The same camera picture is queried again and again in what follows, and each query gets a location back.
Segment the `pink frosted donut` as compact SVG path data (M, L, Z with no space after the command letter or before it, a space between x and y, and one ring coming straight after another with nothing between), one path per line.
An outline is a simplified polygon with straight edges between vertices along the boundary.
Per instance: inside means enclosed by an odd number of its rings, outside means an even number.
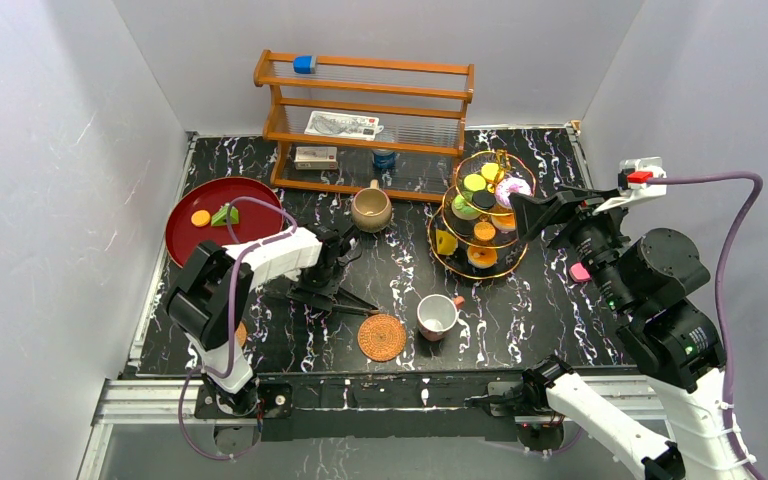
M495 187L494 196L497 204L504 209L511 209L512 194L532 195L532 187L528 181L518 177L506 177Z

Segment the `orange round cookie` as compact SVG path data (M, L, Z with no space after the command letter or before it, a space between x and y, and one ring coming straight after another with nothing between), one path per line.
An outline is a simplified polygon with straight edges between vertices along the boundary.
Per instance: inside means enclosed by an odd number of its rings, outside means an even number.
M473 227L473 236L477 241L490 242L496 236L496 229L491 222L480 221Z
M500 166L495 162L487 162L482 165L480 174L489 184L495 184L498 182L498 176L503 171L500 170Z

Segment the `black round cookie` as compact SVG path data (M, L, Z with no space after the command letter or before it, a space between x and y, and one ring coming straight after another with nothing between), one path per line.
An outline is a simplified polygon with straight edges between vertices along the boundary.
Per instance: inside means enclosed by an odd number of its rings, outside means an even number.
M455 233L457 233L462 238L468 239L472 237L473 224L471 221L455 218L451 222L451 228Z
M476 209L489 212L496 205L495 195L487 190L472 193L471 202Z

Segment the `three-tier glass gold stand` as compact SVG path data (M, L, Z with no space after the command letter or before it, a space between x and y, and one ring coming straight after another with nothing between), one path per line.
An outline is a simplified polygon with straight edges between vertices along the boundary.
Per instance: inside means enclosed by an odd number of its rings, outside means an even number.
M464 188L464 177L472 173L480 174L482 165L487 162L497 163L500 166L500 170L503 171L503 173L499 174L497 183L487 183L485 190L492 194L494 194L496 185L506 177L518 177L528 181L532 187L532 195L535 193L537 186L533 172L519 158L504 149L479 151L465 158L455 168L452 185L443 194L439 208L427 223L427 238L430 243L431 254L436 261L448 271L470 280L494 279L510 274L519 266L527 250L527 247L518 239L516 230L504 233L495 228L496 236L492 241L480 242L474 238L473 234L471 238L462 238L451 228L451 222L457 218L451 210L451 202L456 195L463 195L468 203L474 207L471 202L473 192ZM481 216L471 221L473 227L480 221L491 222L491 217L494 215L513 214L512 209L501 208L497 202L495 207L489 212L476 210L481 213ZM436 229L447 230L457 238L458 248L452 255L440 256L436 253L434 246L434 233ZM467 248L471 245L496 249L498 262L488 269L474 268L467 259Z

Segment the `orange white round cake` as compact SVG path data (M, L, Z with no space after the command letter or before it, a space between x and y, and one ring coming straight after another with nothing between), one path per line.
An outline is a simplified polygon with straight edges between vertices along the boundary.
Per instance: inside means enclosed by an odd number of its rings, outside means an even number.
M468 262L476 269L488 269L498 262L496 249L471 245L467 248Z

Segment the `green round cookie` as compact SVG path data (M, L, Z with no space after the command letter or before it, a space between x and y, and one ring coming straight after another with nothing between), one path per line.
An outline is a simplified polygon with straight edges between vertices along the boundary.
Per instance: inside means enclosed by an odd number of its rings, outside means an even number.
M486 189L487 181L481 174L472 173L464 177L463 186L470 192L479 192Z

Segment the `green frosted donut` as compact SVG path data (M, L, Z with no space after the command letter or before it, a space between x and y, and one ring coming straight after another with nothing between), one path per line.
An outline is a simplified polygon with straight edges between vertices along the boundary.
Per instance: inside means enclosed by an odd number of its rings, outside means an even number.
M452 200L451 210L461 220L472 221L481 216L481 213L472 207L461 194L456 195Z

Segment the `yellow striped toy cake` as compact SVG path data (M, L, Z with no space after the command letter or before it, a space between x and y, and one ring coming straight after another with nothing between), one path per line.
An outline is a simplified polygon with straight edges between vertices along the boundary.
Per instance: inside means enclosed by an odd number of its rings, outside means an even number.
M434 233L434 246L438 255L449 256L457 250L458 240L449 231L436 229Z

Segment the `green triangular toy cake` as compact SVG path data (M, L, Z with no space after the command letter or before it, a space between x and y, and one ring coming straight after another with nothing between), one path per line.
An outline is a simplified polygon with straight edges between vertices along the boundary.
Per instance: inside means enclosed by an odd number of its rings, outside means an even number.
M227 203L220 207L212 216L210 225L220 227L227 225L237 225L239 223L239 211L236 207Z

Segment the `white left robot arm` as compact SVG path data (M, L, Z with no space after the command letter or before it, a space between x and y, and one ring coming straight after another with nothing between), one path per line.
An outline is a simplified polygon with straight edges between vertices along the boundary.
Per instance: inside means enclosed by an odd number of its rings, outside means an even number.
M327 313L370 311L361 300L352 306L337 301L345 292L342 259L359 234L356 227L341 232L312 224L229 247L206 241L191 254L163 309L196 347L202 372L219 388L220 403L231 414L246 416L259 400L254 370L235 335L249 294L286 277L284 298Z

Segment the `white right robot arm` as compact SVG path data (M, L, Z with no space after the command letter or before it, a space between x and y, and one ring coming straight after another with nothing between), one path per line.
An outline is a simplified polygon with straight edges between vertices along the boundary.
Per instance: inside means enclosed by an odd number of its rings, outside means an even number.
M638 479L752 479L754 462L727 400L726 342L689 295L709 271L695 244L668 228L637 241L623 236L626 209L609 191L569 189L510 203L525 242L557 226L555 248L572 248L608 307L626 318L617 330L672 427L665 437L598 394L557 356L525 371L512 399L537 414L577 423Z

